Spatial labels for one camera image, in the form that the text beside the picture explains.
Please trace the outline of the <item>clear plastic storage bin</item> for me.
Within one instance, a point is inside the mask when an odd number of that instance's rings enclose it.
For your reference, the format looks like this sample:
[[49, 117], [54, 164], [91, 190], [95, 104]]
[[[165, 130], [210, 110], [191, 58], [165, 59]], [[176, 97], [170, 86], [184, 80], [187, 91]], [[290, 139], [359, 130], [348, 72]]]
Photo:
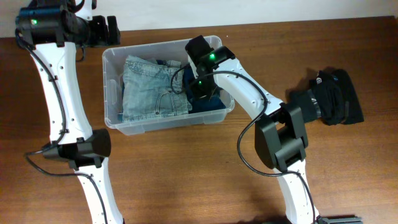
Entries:
[[222, 122], [235, 107], [234, 98], [222, 90], [220, 100], [225, 109], [192, 113], [169, 118], [156, 118], [145, 121], [124, 123], [123, 113], [123, 71], [127, 56], [133, 55], [142, 59], [176, 60], [185, 65], [188, 55], [185, 51], [187, 39], [158, 42], [152, 44], [114, 47], [103, 52], [103, 85], [104, 85], [104, 122], [107, 127], [117, 129], [130, 136], [158, 129], [169, 129], [195, 124], [213, 124]]

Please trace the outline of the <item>dark blue jeans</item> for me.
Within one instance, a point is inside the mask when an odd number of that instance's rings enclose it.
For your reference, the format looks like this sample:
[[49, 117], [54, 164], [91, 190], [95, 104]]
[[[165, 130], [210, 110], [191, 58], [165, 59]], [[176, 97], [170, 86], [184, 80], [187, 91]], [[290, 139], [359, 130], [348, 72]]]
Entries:
[[131, 57], [124, 64], [122, 121], [139, 121], [175, 112], [165, 61]]

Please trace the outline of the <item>teal towel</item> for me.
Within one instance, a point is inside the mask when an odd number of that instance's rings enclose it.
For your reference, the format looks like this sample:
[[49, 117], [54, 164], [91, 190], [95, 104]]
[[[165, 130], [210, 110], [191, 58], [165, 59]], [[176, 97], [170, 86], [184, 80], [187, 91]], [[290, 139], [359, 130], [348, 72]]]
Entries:
[[[183, 72], [183, 84], [186, 88], [190, 82], [194, 81], [194, 74], [191, 68], [185, 68]], [[211, 98], [205, 96], [204, 98], [199, 98], [195, 96], [196, 90], [193, 91], [189, 89], [186, 91], [186, 96], [188, 102], [191, 104], [192, 108], [188, 110], [189, 114], [192, 113], [201, 113], [206, 111], [213, 111], [213, 110], [222, 110], [225, 109], [226, 106], [220, 99], [220, 89], [216, 88], [212, 91]]]

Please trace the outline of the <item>light blue jeans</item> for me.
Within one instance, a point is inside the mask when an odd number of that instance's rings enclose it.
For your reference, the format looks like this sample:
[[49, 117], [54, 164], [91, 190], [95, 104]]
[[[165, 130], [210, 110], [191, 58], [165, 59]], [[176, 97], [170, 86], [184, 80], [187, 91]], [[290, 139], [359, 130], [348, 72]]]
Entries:
[[124, 123], [188, 114], [192, 105], [182, 92], [182, 63], [128, 56], [123, 73]]

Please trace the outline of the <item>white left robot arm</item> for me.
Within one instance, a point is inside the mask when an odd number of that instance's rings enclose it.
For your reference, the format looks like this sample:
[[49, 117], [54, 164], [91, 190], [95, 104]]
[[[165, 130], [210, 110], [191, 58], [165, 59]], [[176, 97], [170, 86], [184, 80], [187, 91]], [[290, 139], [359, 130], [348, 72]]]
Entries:
[[19, 11], [15, 35], [38, 69], [49, 112], [49, 142], [39, 154], [69, 165], [93, 223], [123, 223], [109, 178], [110, 135], [90, 126], [76, 74], [78, 50], [120, 43], [116, 18], [94, 15], [96, 7], [94, 0], [32, 1]]

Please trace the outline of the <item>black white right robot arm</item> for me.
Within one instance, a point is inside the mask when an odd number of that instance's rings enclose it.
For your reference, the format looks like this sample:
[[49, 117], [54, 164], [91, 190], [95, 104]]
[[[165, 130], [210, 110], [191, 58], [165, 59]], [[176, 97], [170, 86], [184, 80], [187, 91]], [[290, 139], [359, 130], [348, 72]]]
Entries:
[[295, 103], [284, 103], [265, 90], [243, 68], [230, 49], [212, 48], [201, 35], [185, 46], [188, 61], [202, 82], [209, 78], [212, 84], [228, 92], [251, 117], [242, 130], [237, 143], [246, 132], [255, 132], [254, 148], [270, 173], [244, 164], [253, 172], [277, 178], [285, 202], [285, 216], [289, 223], [316, 223], [316, 209], [306, 177], [308, 137], [302, 111]]

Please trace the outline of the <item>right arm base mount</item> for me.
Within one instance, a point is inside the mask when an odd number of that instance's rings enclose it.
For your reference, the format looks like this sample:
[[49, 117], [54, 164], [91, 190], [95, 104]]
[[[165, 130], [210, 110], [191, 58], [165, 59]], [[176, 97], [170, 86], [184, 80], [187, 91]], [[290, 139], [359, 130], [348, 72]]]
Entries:
[[363, 220], [356, 215], [338, 215], [318, 217], [317, 224], [363, 224]]

